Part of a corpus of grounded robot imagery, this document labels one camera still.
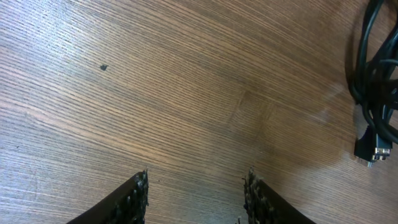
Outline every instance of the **laminate floor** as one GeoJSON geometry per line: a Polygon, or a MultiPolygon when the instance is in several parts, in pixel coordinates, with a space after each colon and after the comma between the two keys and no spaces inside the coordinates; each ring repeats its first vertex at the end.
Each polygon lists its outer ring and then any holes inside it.
{"type": "Polygon", "coordinates": [[[398,153],[353,157],[367,3],[2,0],[0,223],[65,223],[145,168],[147,223],[247,223],[251,166],[317,223],[398,223],[398,153]]]}

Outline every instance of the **wooden surface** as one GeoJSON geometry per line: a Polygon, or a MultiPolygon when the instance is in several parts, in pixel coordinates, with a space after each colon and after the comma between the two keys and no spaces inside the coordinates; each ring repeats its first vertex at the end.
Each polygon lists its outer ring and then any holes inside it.
{"type": "Polygon", "coordinates": [[[353,157],[366,3],[1,1],[0,223],[65,223],[145,168],[147,223],[247,223],[250,166],[317,223],[398,223],[398,153],[353,157]]]}

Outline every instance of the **cable connector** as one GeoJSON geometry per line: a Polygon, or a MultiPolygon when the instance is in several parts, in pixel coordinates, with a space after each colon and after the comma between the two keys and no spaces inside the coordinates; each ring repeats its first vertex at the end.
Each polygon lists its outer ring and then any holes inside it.
{"type": "Polygon", "coordinates": [[[376,161],[390,156],[392,141],[386,140],[372,128],[368,127],[364,136],[355,142],[354,155],[368,162],[368,167],[376,161]]]}

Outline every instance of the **wooden floor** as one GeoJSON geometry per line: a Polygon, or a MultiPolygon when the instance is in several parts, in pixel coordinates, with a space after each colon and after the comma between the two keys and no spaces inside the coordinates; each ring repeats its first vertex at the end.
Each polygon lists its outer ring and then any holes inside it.
{"type": "Polygon", "coordinates": [[[398,153],[353,156],[366,4],[1,1],[0,223],[65,223],[145,168],[147,223],[247,223],[251,166],[317,223],[398,223],[398,153]]]}

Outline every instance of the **dirt speck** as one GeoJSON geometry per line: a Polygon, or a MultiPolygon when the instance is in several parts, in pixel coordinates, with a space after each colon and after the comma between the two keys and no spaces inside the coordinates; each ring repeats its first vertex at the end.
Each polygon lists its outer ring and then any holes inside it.
{"type": "Polygon", "coordinates": [[[107,65],[101,65],[99,68],[100,68],[102,71],[105,71],[107,67],[108,67],[107,65]]]}

